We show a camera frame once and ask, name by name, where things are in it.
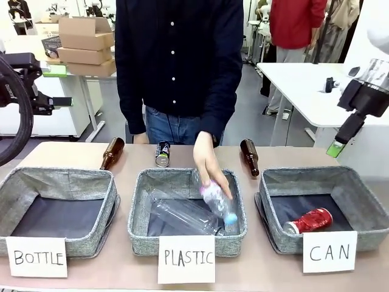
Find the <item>red jacket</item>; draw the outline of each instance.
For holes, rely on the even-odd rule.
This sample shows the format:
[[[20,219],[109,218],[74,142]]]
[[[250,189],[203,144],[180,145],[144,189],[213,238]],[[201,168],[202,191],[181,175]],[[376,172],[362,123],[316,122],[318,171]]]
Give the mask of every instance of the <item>red jacket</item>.
[[[327,0],[273,0],[270,10],[272,42],[283,49],[311,43],[312,29],[322,25]]]

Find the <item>person in red jacket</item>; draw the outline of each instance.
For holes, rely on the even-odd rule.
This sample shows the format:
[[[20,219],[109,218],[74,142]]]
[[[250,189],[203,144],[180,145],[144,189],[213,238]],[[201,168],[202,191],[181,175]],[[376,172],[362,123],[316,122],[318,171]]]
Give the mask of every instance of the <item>person in red jacket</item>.
[[[273,0],[270,34],[277,47],[277,63],[301,63],[305,49],[315,46],[323,23],[327,0]],[[266,114],[278,112],[282,94],[270,89]]]

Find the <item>paper sign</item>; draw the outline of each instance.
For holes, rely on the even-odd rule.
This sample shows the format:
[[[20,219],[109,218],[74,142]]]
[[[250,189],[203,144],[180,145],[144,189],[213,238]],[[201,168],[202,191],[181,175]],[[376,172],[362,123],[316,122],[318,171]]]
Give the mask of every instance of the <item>paper sign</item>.
[[[214,282],[214,236],[159,237],[158,284]]]
[[[66,278],[64,238],[7,237],[11,275]]]
[[[303,234],[303,272],[352,271],[357,249],[356,231]]]

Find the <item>crushed red can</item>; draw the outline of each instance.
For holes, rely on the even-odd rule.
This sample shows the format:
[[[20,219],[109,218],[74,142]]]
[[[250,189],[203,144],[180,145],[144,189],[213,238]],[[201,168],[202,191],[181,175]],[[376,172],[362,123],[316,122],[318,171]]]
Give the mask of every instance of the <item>crushed red can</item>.
[[[284,225],[284,231],[291,234],[312,232],[319,228],[325,228],[332,224],[332,215],[327,209],[318,208],[309,211],[295,221],[288,221]]]

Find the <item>stack of cardboard boxes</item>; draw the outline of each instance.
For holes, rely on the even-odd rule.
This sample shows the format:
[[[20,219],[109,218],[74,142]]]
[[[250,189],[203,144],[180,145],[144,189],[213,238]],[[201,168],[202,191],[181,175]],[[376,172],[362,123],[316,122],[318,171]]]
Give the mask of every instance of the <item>stack of cardboard boxes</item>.
[[[61,18],[60,60],[75,75],[109,77],[116,72],[114,34],[106,18]]]

